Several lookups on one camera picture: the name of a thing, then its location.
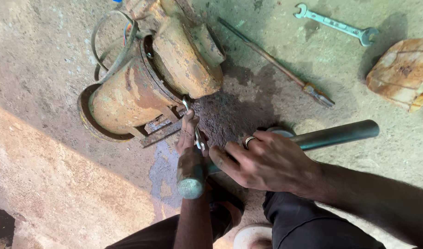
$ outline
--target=black pants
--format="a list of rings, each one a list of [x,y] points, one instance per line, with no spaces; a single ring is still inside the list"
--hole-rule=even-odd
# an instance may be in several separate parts
[[[267,192],[265,217],[273,224],[274,249],[385,249],[384,245],[336,214],[288,192]],[[211,205],[213,239],[228,232],[231,215],[225,207]],[[138,231],[108,249],[170,249],[179,215]]]

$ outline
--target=metal rod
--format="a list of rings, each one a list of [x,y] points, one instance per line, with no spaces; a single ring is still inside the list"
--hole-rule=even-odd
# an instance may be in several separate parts
[[[373,120],[337,126],[321,131],[292,136],[303,151],[344,144],[379,135],[379,125]]]
[[[290,70],[288,70],[285,66],[279,63],[273,56],[271,56],[269,53],[267,53],[265,50],[263,50],[260,46],[257,44],[251,42],[250,39],[248,39],[246,36],[244,36],[241,32],[239,32],[236,28],[231,26],[228,22],[226,22],[224,19],[218,17],[218,21],[222,23],[226,28],[228,28],[230,31],[232,31],[235,35],[237,35],[239,38],[244,41],[244,43],[252,48],[255,52],[260,54],[262,57],[264,57],[266,60],[268,60],[271,64],[273,64],[275,67],[277,67],[280,71],[282,71],[284,74],[289,76],[294,82],[296,82],[300,87],[303,88],[303,91],[313,97],[319,104],[324,105],[328,108],[331,108],[335,102],[332,101],[325,93],[317,90],[313,84],[311,83],[305,83],[302,81],[299,77],[294,75]]]

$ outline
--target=combination wrench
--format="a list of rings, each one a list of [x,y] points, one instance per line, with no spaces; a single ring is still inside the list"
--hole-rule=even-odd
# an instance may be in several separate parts
[[[304,3],[299,3],[296,5],[297,8],[300,8],[299,13],[295,13],[294,16],[296,18],[310,18],[317,22],[320,22],[324,25],[327,25],[329,27],[332,27],[334,29],[337,29],[339,31],[342,31],[344,33],[347,33],[348,35],[354,36],[358,38],[361,42],[361,45],[364,47],[369,47],[374,44],[373,41],[370,41],[370,36],[374,34],[379,34],[379,31],[375,28],[369,27],[364,30],[352,27],[347,24],[343,24],[341,22],[338,22],[336,20],[333,20],[331,18],[325,17],[323,15],[314,13],[310,10],[308,10],[307,6]]]

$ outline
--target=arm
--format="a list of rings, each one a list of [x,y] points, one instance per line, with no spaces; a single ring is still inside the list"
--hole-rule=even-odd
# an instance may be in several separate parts
[[[193,200],[182,199],[174,249],[212,249],[211,224],[205,195]]]
[[[214,163],[244,187],[288,191],[364,218],[409,244],[423,246],[423,189],[381,176],[312,161],[288,138],[255,132],[210,150]]]
[[[181,136],[176,144],[176,151],[182,155],[179,158],[178,167],[182,164],[193,166],[200,160],[200,155],[193,150],[195,127],[198,122],[199,117],[195,116],[193,109],[182,118]],[[210,207],[205,195],[194,200],[182,199],[181,216],[176,230],[174,248],[212,249],[213,233],[211,224]]]

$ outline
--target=hand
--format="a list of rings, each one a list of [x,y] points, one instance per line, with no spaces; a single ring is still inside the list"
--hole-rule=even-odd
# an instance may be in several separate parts
[[[182,117],[182,128],[181,128],[181,136],[179,137],[178,142],[176,143],[176,151],[179,155],[182,155],[182,152],[186,148],[194,147],[195,144],[195,127],[199,123],[199,117],[195,116],[195,111],[190,109],[183,117]],[[202,132],[201,135],[208,141],[209,138]],[[203,151],[202,155],[207,157],[209,155],[209,151]]]
[[[319,175],[317,162],[308,158],[290,139],[271,132],[255,132],[248,150],[228,142],[225,151],[217,146],[210,150],[211,160],[238,184],[247,188],[303,195],[311,191]]]

